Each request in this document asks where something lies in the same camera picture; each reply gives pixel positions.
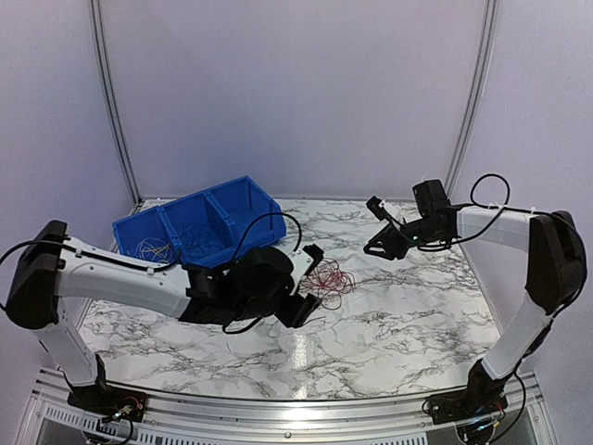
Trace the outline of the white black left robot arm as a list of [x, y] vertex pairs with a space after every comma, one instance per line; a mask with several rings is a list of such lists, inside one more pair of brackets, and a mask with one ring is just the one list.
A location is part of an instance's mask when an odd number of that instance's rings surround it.
[[4, 311], [15, 325], [32, 331], [61, 368], [69, 405], [102, 416], [104, 422], [143, 419], [144, 392], [111, 386], [101, 357], [74, 326], [64, 300], [116, 302], [158, 312], [187, 324], [234, 322], [254, 326], [273, 316], [299, 328], [321, 300], [300, 292], [300, 283], [321, 262], [315, 244], [290, 253], [267, 246], [214, 268], [142, 261], [95, 248], [69, 236], [51, 221], [32, 240], [16, 245], [20, 256]]

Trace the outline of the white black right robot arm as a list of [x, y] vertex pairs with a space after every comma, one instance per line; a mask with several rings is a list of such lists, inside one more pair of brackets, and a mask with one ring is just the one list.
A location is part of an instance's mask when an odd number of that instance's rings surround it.
[[370, 197], [366, 203], [385, 224], [364, 246], [368, 255], [399, 261], [411, 250], [467, 252], [469, 245], [481, 244], [496, 252], [509, 251], [520, 268], [511, 276], [520, 293], [515, 312], [496, 342], [472, 365], [464, 387], [426, 398], [424, 409], [436, 425], [470, 421], [476, 429], [492, 428], [487, 417], [506, 411], [508, 381], [543, 345], [558, 316], [580, 297], [587, 283], [587, 248], [573, 215], [513, 206], [511, 186], [502, 175], [486, 173], [476, 182], [490, 179], [504, 187], [499, 203], [481, 203], [475, 196], [455, 203], [437, 179], [412, 188], [417, 209], [412, 220], [397, 216], [383, 198]]

